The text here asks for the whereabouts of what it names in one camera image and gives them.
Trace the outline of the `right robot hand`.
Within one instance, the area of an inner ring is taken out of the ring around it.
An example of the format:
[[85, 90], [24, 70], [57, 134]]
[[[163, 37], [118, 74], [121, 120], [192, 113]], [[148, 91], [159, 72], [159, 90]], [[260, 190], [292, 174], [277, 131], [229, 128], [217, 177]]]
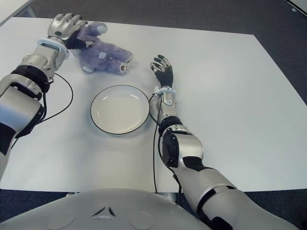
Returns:
[[169, 60], [163, 55], [157, 55], [153, 60], [154, 62], [150, 63], [150, 68], [159, 81], [160, 86], [172, 88], [174, 75]]

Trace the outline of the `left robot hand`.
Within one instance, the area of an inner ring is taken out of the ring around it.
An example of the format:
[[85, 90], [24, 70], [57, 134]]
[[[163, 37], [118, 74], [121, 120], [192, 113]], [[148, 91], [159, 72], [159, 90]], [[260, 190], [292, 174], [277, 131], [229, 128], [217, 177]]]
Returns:
[[80, 15], [73, 13], [58, 14], [50, 24], [47, 35], [49, 39], [62, 43], [67, 49], [92, 47], [93, 41], [78, 38], [79, 32], [87, 25]]

